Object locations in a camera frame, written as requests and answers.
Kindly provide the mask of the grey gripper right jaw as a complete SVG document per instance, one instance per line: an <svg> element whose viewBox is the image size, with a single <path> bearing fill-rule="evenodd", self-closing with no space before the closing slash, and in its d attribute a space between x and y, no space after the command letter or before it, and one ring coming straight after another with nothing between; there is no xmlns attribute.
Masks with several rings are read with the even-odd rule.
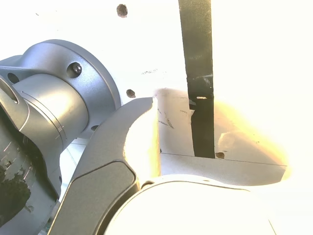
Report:
<svg viewBox="0 0 313 235"><path fill-rule="evenodd" d="M273 235L260 200L249 190L192 175L145 184L109 222L107 235Z"/></svg>

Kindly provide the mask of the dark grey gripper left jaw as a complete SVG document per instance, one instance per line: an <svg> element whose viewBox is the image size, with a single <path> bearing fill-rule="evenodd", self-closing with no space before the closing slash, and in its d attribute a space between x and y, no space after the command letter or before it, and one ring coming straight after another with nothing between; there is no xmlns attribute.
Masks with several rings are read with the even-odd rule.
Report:
<svg viewBox="0 0 313 235"><path fill-rule="evenodd" d="M122 205L160 173L157 99L137 98L96 128L49 233L104 234Z"/></svg>

